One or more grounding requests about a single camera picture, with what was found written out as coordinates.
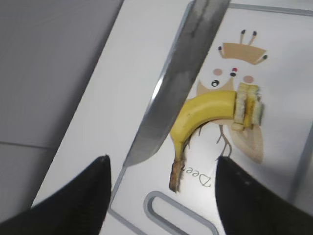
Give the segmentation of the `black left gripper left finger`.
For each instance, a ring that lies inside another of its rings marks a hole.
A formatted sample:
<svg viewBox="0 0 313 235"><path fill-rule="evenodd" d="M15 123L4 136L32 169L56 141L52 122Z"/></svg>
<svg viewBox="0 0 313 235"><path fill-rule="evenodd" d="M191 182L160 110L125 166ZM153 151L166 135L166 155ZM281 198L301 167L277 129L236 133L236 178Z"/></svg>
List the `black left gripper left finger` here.
<svg viewBox="0 0 313 235"><path fill-rule="evenodd" d="M32 208L2 222L2 235L98 235L111 200L111 162L96 158Z"/></svg>

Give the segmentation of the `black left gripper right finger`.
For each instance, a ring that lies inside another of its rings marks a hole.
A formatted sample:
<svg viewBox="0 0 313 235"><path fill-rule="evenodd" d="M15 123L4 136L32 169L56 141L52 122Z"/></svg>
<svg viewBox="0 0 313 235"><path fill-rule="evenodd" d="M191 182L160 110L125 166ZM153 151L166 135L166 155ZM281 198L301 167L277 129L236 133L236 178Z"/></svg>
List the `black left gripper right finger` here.
<svg viewBox="0 0 313 235"><path fill-rule="evenodd" d="M227 235L311 235L313 218L220 156L215 178L218 213Z"/></svg>

